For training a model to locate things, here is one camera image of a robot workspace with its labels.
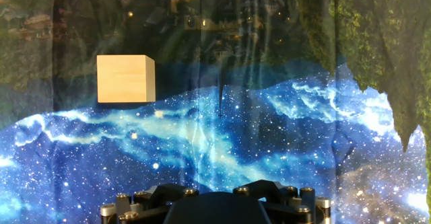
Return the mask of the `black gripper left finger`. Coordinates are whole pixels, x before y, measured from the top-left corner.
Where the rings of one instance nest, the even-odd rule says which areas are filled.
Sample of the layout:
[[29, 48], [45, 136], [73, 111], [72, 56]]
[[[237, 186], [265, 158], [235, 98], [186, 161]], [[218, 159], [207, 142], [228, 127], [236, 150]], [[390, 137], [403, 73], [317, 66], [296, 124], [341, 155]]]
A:
[[162, 223], [176, 201], [199, 195], [199, 190], [179, 184], [152, 186], [133, 194], [120, 193], [115, 202], [100, 207], [101, 224]]

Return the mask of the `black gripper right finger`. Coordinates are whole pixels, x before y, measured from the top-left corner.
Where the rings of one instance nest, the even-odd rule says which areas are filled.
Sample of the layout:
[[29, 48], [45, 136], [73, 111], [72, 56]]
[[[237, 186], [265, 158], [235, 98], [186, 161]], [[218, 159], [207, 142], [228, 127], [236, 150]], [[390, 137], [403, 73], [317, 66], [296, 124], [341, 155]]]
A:
[[279, 182], [258, 180], [232, 191], [255, 200], [270, 223], [331, 224], [331, 199], [318, 196], [310, 186], [297, 188]]

